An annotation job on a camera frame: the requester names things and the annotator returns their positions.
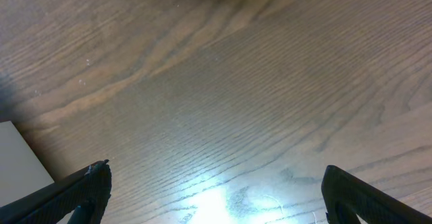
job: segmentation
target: wooden surface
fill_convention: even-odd
[[[55,179],[110,159],[104,223],[322,223],[328,164],[431,186],[431,8],[0,0],[0,119]]]

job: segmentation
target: wooden table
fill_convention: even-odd
[[[328,164],[432,184],[432,0],[0,9],[0,120],[54,179],[110,159],[104,223],[325,222]]]

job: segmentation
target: brown wood surface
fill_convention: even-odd
[[[104,223],[324,222],[337,165],[432,184],[432,0],[0,0],[0,119]]]

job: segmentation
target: wood grain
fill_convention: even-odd
[[[2,120],[105,223],[313,223],[328,164],[431,185],[432,0],[1,0]]]

